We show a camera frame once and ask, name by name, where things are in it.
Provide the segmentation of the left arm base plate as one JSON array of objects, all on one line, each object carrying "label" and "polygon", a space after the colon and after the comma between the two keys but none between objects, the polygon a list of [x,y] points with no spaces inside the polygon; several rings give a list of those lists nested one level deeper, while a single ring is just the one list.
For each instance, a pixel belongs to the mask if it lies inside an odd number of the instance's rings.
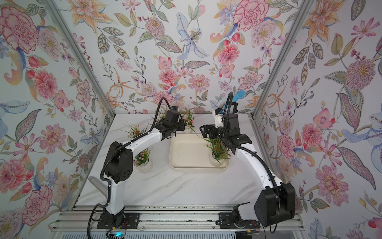
[{"label": "left arm base plate", "polygon": [[124,213],[113,216],[102,213],[97,229],[137,229],[140,219],[140,213]]}]

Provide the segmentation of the potted plant red flowers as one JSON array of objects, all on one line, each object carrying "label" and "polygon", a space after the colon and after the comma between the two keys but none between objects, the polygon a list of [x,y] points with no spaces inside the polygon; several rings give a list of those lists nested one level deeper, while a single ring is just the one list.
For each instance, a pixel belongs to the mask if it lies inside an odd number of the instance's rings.
[{"label": "potted plant red flowers", "polygon": [[218,138],[207,138],[206,141],[208,142],[206,146],[211,150],[209,162],[212,167],[227,167],[231,156],[228,148]]}]

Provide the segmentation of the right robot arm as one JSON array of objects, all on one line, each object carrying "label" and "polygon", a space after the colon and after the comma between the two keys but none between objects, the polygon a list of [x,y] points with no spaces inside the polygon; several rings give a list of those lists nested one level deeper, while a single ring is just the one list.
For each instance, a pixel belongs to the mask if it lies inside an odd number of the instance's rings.
[{"label": "right robot arm", "polygon": [[214,124],[200,127],[204,138],[219,139],[249,170],[260,192],[254,203],[236,205],[232,211],[238,226],[257,221],[263,227],[276,226],[295,216],[295,188],[285,184],[258,155],[249,136],[241,133],[237,114],[213,112]]}]

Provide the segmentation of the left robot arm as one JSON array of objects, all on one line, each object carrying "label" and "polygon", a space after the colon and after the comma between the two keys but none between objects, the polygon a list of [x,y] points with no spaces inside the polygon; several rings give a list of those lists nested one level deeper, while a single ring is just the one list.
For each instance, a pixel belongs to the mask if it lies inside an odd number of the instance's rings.
[{"label": "left robot arm", "polygon": [[176,136],[177,131],[184,131],[184,120],[177,107],[166,112],[164,119],[154,120],[150,130],[125,143],[114,142],[110,145],[100,180],[107,183],[105,210],[111,215],[124,211],[124,181],[133,171],[134,158],[148,147]]}]

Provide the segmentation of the cream storage tray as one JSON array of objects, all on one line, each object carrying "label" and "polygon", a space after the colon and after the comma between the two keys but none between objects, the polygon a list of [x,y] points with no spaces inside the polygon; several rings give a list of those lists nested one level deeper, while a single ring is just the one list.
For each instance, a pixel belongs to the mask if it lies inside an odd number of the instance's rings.
[{"label": "cream storage tray", "polygon": [[169,165],[176,172],[218,173],[229,167],[229,160],[217,161],[208,142],[199,134],[178,134],[172,138]]}]

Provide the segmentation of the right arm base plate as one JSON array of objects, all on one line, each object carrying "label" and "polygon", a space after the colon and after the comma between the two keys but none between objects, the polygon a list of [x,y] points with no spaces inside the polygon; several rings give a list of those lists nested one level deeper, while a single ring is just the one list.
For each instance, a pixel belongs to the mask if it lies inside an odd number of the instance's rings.
[{"label": "right arm base plate", "polygon": [[253,220],[240,220],[233,213],[219,213],[218,220],[215,222],[220,229],[244,229],[256,230],[260,229],[260,223]]}]

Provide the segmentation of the potted plant pink flowers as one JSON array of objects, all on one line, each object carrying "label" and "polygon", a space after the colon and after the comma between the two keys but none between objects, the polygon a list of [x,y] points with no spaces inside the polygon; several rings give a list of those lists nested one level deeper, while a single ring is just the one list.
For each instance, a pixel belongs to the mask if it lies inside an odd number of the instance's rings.
[{"label": "potted plant pink flowers", "polygon": [[135,156],[135,166],[137,167],[138,171],[143,174],[149,173],[153,168],[152,160],[150,159],[150,153],[151,149],[147,148]]}]

